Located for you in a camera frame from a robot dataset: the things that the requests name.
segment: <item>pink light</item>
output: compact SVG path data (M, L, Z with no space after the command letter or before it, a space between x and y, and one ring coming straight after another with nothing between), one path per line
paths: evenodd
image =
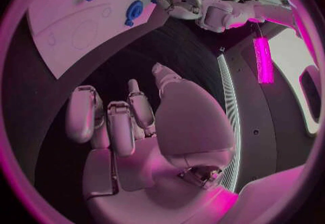
M266 37L254 38L258 83L273 83L273 64L269 42Z

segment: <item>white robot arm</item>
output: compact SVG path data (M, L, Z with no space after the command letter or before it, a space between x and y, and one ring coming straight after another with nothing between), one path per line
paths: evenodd
M247 21L270 21L297 31L294 15L290 9L277 4L258 1L238 3L221 0L157 0L167 13L176 18L195 19L203 29L224 32L237 28Z

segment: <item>robotic arm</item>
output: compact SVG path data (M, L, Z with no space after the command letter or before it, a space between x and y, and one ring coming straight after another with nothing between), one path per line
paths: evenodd
M167 13L180 19L195 19L198 26L214 32L237 28L247 21L270 21L293 28L294 15L281 5L264 5L258 1L238 3L221 0L157 0Z

